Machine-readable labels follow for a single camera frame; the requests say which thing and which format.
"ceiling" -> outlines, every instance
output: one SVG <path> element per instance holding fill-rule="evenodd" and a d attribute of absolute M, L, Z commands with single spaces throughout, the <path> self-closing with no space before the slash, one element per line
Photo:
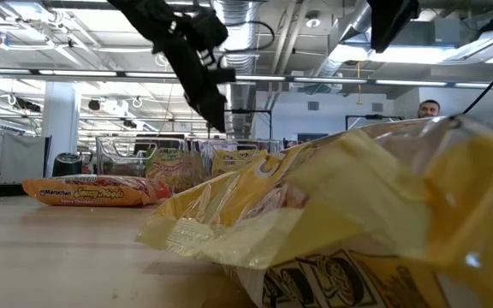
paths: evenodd
<path fill-rule="evenodd" d="M 493 11 L 493 0 L 422 0 L 424 8 L 420 18 L 434 17 L 436 9 L 456 12 L 460 15 L 476 15 Z M 163 57 L 154 56 L 150 52 L 151 43 L 142 38 L 128 23 L 121 12 L 114 10 L 104 1 L 43 1 L 49 11 L 58 13 L 61 23 L 69 31 L 63 31 L 49 22 L 9 21 L 9 17 L 0 7 L 0 37 L 6 35 L 6 45 L 10 48 L 0 50 L 0 68 L 73 68 L 73 69 L 115 69 L 128 71 L 170 71 Z M 307 27 L 306 20 L 300 22 L 300 32 L 294 44 L 294 52 L 285 65 L 285 74 L 293 71 L 310 71 L 316 68 L 326 57 L 327 36 L 336 19 L 351 13 L 354 0 L 311 0 L 307 3 L 309 11 L 317 11 L 320 25 Z M 258 19 L 268 23 L 279 35 L 279 21 L 286 11 L 288 1 L 271 0 L 260 4 Z M 48 36 L 58 48 L 50 47 L 45 42 Z M 74 35 L 82 44 L 91 50 L 87 51 L 74 43 L 68 46 L 70 35 Z M 269 43 L 271 36 L 265 29 L 258 29 L 257 44 Z M 273 44 L 267 50 L 254 53 L 255 74 L 268 74 L 273 62 L 275 47 Z M 447 67 L 454 71 L 450 76 L 434 74 L 439 69 L 431 65 L 399 64 L 385 62 L 359 62 L 356 65 L 342 65 L 339 73 L 344 77 L 378 77 L 390 79 L 469 79 L 488 80 L 493 75 L 493 65 L 478 64 L 475 66 L 461 65 Z M 90 99 L 118 98 L 129 102 L 129 113 L 137 117 L 190 117 L 199 119 L 187 106 L 183 98 L 183 90 L 177 83 L 134 84 L 118 82 L 82 82 L 81 92 L 84 95 L 82 115 L 107 116 L 111 113 L 92 111 L 88 109 Z M 404 91 L 393 86 L 362 86 L 364 93 L 387 93 L 391 96 Z M 5 94 L 14 93 L 16 96 L 31 99 L 32 102 L 43 106 L 45 84 L 39 80 L 2 80 L 0 79 L 0 113 L 23 112 L 12 110 Z M 356 85 L 345 85 L 343 95 L 359 91 Z M 133 107 L 136 98 L 141 98 L 142 105 Z M 13 120 L 23 125 L 32 125 L 31 121 Z M 163 127 L 161 123 L 147 122 L 157 130 Z M 82 127 L 96 129 L 123 129 L 121 123 L 93 123 L 84 121 Z M 188 127 L 200 130 L 202 123 Z"/>

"wooden table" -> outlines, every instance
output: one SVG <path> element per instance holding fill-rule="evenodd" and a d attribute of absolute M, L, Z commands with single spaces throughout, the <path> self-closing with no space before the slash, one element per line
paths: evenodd
<path fill-rule="evenodd" d="M 254 307 L 219 267 L 134 243 L 152 212 L 0 198 L 0 308 Z"/>

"man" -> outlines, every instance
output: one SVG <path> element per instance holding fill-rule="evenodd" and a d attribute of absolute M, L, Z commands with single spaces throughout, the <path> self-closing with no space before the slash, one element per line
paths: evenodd
<path fill-rule="evenodd" d="M 438 116 L 440 112 L 441 112 L 441 105 L 436 100 L 428 99 L 419 105 L 418 119 Z"/>

